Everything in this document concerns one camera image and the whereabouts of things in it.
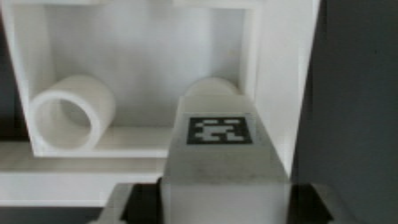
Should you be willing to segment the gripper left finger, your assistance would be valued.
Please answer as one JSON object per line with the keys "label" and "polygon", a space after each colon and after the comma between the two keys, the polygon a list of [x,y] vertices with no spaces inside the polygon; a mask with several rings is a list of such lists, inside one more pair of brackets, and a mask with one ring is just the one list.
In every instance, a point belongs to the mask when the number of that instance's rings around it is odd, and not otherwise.
{"label": "gripper left finger", "polygon": [[164,224],[160,183],[118,184],[100,216],[88,224]]}

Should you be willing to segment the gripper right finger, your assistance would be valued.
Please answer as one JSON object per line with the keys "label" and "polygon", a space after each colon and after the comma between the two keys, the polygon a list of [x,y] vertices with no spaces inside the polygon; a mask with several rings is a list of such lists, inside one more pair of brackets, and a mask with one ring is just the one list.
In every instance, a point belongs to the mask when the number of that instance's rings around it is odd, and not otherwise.
{"label": "gripper right finger", "polygon": [[287,224],[356,224],[354,214],[329,186],[315,183],[292,186]]}

